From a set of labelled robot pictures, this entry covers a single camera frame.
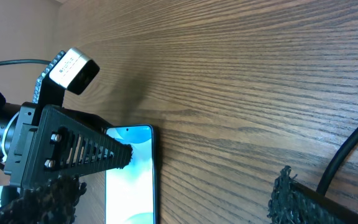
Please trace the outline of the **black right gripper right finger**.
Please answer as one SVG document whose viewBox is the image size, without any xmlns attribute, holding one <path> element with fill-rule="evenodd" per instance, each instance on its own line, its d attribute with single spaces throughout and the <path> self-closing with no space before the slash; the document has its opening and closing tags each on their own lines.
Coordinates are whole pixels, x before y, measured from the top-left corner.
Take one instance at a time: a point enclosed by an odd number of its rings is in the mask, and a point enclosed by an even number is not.
<svg viewBox="0 0 358 224">
<path fill-rule="evenodd" d="M 358 213 L 300 184 L 290 172 L 285 166 L 275 179 L 267 215 L 272 223 L 358 224 Z"/>
</svg>

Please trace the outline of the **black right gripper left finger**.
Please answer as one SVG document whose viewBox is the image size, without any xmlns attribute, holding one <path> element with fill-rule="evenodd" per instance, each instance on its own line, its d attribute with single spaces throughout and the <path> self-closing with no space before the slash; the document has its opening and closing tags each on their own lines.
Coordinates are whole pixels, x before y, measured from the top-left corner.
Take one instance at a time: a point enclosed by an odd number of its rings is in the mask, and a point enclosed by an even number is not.
<svg viewBox="0 0 358 224">
<path fill-rule="evenodd" d="M 3 223 L 73 223 L 76 206 L 86 192 L 79 177 L 61 175 L 0 207 Z"/>
</svg>

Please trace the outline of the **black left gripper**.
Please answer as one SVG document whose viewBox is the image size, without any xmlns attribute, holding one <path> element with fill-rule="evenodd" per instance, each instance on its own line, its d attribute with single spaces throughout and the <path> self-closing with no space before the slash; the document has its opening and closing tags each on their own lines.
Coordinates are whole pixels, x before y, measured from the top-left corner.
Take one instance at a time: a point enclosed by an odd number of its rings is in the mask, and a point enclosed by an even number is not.
<svg viewBox="0 0 358 224">
<path fill-rule="evenodd" d="M 24 103 L 4 167 L 10 184 L 34 189 L 59 175 L 84 176 L 124 168 L 133 149 L 108 136 L 110 126 L 94 114 Z"/>
</svg>

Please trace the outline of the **blue Galaxy smartphone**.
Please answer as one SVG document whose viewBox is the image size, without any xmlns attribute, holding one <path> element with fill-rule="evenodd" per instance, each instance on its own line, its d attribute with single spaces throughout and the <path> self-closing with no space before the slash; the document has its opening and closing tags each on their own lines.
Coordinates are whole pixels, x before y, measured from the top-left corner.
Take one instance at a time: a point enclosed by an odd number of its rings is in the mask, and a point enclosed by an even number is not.
<svg viewBox="0 0 358 224">
<path fill-rule="evenodd" d="M 107 134 L 132 146 L 132 159 L 123 169 L 105 176 L 105 224 L 156 224 L 157 168 L 155 131 L 149 124 L 110 128 Z"/>
</svg>

